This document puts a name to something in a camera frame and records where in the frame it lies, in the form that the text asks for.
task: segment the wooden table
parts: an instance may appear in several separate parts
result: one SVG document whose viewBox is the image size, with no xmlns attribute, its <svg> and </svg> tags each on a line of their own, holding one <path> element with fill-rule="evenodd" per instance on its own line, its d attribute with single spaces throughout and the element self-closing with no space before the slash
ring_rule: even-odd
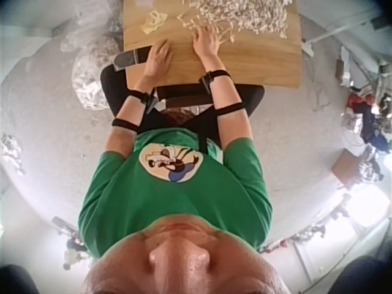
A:
<svg viewBox="0 0 392 294">
<path fill-rule="evenodd" d="M 158 40 L 168 38 L 173 50 L 171 68 L 167 77 L 158 86 L 198 83 L 205 70 L 194 53 L 191 42 L 192 31 L 183 27 L 177 16 L 189 7 L 182 0 L 155 0 L 154 7 L 136 7 L 135 0 L 124 0 L 124 49 L 125 51 L 146 47 Z M 157 10 L 168 15 L 166 23 L 146 35 L 140 26 L 147 14 Z M 195 21 L 198 10 L 192 9 L 184 20 L 192 17 Z M 220 46 L 219 56 L 233 81 L 247 85 L 270 85 L 297 88 L 301 79 L 301 29 L 295 1 L 287 6 L 287 39 L 277 34 L 256 35 L 242 30 L 235 33 L 235 42 Z M 128 67 L 127 83 L 132 88 L 142 75 L 145 65 Z"/>
</svg>

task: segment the t-shirt graphic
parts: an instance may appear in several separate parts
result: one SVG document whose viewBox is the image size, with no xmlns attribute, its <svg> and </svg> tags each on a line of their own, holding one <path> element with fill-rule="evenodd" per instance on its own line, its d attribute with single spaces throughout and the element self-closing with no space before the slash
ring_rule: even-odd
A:
<svg viewBox="0 0 392 294">
<path fill-rule="evenodd" d="M 152 143 L 142 149 L 139 161 L 150 175 L 181 183 L 196 174 L 203 154 L 185 146 Z"/>
</svg>

